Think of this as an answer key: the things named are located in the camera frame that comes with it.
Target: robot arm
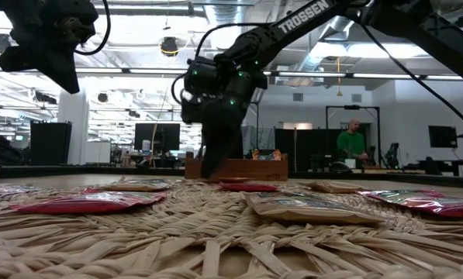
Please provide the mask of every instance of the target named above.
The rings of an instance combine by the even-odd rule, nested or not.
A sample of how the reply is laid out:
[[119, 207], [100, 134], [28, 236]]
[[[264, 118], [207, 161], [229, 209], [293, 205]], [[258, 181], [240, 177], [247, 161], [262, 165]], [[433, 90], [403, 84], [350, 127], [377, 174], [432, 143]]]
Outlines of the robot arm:
[[209, 177], [226, 157], [256, 88], [267, 88], [261, 68], [284, 47], [334, 16], [346, 16], [390, 36], [406, 38], [463, 77], [463, 31], [436, 14], [429, 0], [374, 0], [367, 8], [348, 0], [314, 0], [284, 19], [254, 28], [213, 60], [189, 60], [181, 100], [184, 121], [201, 122], [207, 152], [201, 175]]

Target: woven mat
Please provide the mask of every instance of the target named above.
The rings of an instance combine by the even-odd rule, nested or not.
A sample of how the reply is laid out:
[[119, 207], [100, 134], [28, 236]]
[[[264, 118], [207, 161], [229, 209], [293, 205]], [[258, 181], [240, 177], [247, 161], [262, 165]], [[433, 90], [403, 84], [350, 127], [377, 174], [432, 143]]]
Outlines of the woven mat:
[[[308, 191], [302, 186], [282, 186]], [[6, 209], [76, 189], [0, 197], [0, 278], [463, 278], [463, 221], [430, 221], [358, 195], [377, 227], [275, 222], [241, 193], [183, 181], [153, 207], [111, 215]]]

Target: wooden box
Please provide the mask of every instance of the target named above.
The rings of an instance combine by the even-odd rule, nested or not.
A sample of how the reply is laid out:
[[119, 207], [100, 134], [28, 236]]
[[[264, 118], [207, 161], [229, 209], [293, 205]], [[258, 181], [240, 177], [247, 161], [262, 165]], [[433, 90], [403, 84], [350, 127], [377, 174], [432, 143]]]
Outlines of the wooden box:
[[[193, 152], [186, 153], [185, 178], [200, 178], [202, 163], [194, 159]], [[288, 155], [281, 160], [241, 160], [226, 159], [210, 179], [220, 177], [246, 177], [256, 181], [287, 181]]]

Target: green shirt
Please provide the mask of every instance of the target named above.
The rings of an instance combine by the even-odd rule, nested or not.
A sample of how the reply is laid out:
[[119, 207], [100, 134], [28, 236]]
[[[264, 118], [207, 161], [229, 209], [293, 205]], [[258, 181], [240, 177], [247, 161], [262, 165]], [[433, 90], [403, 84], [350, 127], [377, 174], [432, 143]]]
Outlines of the green shirt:
[[360, 133], [343, 132], [338, 135], [337, 139], [338, 150], [347, 152], [348, 158], [351, 159], [355, 155], [361, 155], [365, 152], [364, 137]]

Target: wooden tray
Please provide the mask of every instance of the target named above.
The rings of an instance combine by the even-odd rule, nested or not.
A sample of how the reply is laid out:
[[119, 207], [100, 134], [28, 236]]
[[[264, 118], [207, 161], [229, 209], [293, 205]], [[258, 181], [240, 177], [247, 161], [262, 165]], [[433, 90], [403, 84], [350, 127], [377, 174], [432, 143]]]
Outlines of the wooden tray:
[[[287, 181], [288, 155], [282, 154], [281, 160], [241, 160], [226, 159], [223, 165], [211, 177], [247, 177], [256, 181]], [[202, 163], [194, 159], [193, 152], [186, 153], [185, 178], [200, 178]]]

